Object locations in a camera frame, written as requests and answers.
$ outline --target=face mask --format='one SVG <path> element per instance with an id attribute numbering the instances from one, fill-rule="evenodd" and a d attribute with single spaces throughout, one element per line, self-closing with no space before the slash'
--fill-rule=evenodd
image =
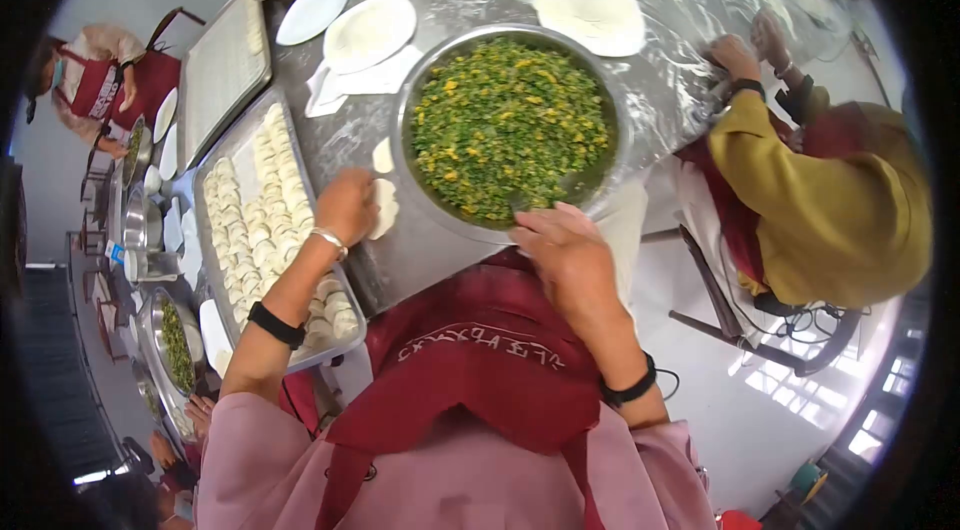
<path id="1" fill-rule="evenodd" d="M 55 89 L 64 80 L 64 60 L 57 59 L 54 63 L 54 78 L 50 81 L 50 88 Z"/>

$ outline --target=white wall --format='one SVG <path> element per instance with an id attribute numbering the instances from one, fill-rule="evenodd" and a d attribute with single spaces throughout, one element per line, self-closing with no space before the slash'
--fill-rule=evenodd
<path id="1" fill-rule="evenodd" d="M 205 20 L 211 20 L 226 1 L 64 0 L 51 23 L 50 33 L 72 41 L 85 25 L 110 22 L 134 32 L 146 43 L 170 10 L 182 6 Z M 177 21 L 168 32 L 164 32 L 164 39 L 176 45 L 171 51 L 174 56 L 183 55 L 186 44 L 196 36 L 197 28 L 193 22 Z M 27 260 L 63 261 L 64 235 L 68 230 L 78 230 L 83 218 L 80 182 L 90 148 L 60 123 L 49 97 L 42 97 L 37 102 L 36 117 L 30 126 L 26 124 L 23 108 L 25 103 L 15 122 L 11 152 L 24 166 Z"/>

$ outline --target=pink shirt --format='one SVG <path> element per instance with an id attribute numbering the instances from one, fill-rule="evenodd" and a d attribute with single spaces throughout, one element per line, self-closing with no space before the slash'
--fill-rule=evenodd
<path id="1" fill-rule="evenodd" d="M 213 410 L 197 486 L 197 528 L 311 529 L 333 444 L 248 392 Z M 374 461 L 337 526 L 582 528 L 583 497 L 563 457 L 533 453 L 466 413 L 447 412 L 416 449 Z M 603 405 L 587 473 L 607 530 L 716 528 L 687 423 L 631 432 Z"/>

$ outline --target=cable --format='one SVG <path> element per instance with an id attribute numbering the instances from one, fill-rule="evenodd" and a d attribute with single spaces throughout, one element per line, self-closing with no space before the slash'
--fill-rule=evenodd
<path id="1" fill-rule="evenodd" d="M 663 369 L 663 368 L 654 368 L 657 374 L 666 374 L 667 376 L 672 376 L 677 380 L 677 386 L 673 387 L 673 391 L 667 394 L 663 400 L 668 401 L 671 397 L 677 394 L 677 391 L 680 390 L 680 375 L 672 369 Z"/>

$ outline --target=green vegetable filling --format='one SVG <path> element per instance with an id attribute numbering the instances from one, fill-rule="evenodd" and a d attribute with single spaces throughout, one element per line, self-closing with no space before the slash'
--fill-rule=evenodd
<path id="1" fill-rule="evenodd" d="M 193 390 L 193 359 L 186 345 L 184 327 L 177 308 L 169 300 L 163 303 L 163 325 L 160 329 L 163 343 L 167 346 L 167 361 L 170 362 L 174 384 L 184 392 Z"/>
<path id="2" fill-rule="evenodd" d="M 549 208 L 596 164 L 608 129 L 596 81 L 555 51 L 498 37 L 434 67 L 414 107 L 416 167 L 465 216 L 513 219 L 507 196 Z"/>

